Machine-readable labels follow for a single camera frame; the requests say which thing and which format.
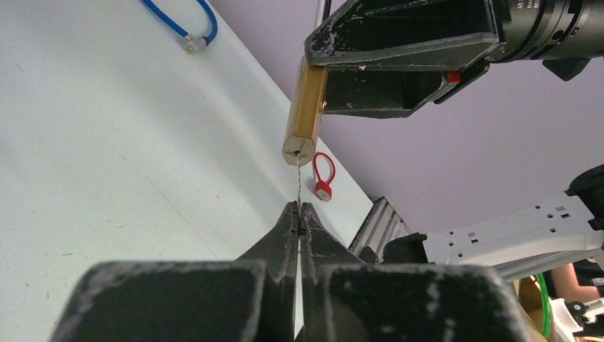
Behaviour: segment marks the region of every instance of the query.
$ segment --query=light gray wall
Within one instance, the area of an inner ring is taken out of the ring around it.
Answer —
[[[316,3],[212,4],[290,95]],[[459,228],[550,197],[604,163],[603,80],[601,58],[566,83],[539,62],[495,65],[446,103],[407,119],[325,116],[321,137],[411,229]]]

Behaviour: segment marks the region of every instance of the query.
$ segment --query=white table surface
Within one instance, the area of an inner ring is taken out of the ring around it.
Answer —
[[[289,102],[219,25],[189,56],[140,1],[0,3],[0,341],[45,341],[94,263],[234,259],[295,199]],[[348,245],[371,202],[336,164],[333,200],[309,166],[303,200]]]

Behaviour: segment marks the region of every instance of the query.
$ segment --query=metal connector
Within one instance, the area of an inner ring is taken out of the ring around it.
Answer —
[[[187,39],[187,42],[184,44],[184,50],[189,55],[194,55],[200,51],[203,51],[208,46],[207,37],[195,38],[187,36],[185,38]]]

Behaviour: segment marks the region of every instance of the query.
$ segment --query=red tag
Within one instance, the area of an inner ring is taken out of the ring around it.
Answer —
[[[331,200],[331,187],[326,182],[320,180],[315,186],[315,193],[322,201],[327,202]]]

